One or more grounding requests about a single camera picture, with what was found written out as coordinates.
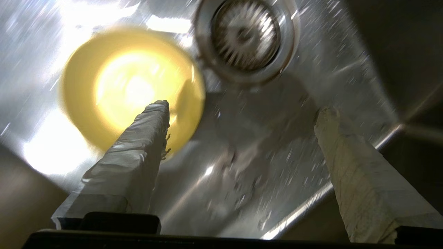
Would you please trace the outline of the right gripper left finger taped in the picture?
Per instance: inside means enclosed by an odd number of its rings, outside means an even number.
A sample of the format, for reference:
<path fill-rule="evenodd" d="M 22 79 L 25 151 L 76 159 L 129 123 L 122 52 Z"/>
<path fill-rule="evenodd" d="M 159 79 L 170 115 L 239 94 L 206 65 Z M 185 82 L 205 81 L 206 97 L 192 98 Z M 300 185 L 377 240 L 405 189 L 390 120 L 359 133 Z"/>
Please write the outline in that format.
<path fill-rule="evenodd" d="M 81 178 L 51 219 L 68 230 L 92 212 L 147 214 L 166 152 L 168 101 L 149 104 Z"/>

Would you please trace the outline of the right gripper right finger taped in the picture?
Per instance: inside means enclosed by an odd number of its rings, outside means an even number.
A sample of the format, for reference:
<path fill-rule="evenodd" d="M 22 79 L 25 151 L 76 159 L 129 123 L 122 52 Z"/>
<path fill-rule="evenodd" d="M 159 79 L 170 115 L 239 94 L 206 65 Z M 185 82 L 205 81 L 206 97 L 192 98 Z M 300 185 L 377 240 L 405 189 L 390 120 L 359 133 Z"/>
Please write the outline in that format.
<path fill-rule="evenodd" d="M 442 215 L 348 117 L 325 107 L 314 131 L 351 242 L 442 244 Z"/>

